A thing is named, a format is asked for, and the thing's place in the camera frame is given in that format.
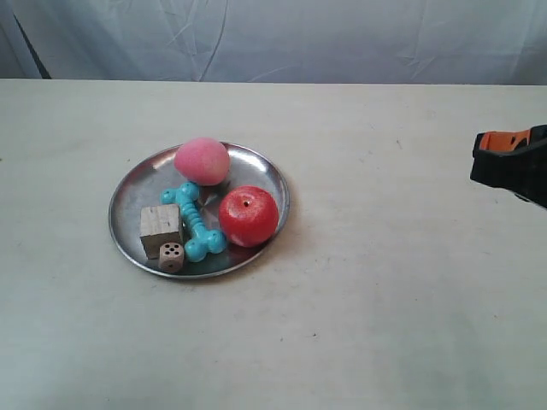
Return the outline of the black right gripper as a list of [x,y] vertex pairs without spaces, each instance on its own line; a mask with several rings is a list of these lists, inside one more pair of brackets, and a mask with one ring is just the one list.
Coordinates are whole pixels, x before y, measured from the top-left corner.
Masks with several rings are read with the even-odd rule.
[[546,207],[546,126],[520,132],[479,133],[473,146],[470,179],[512,192]]

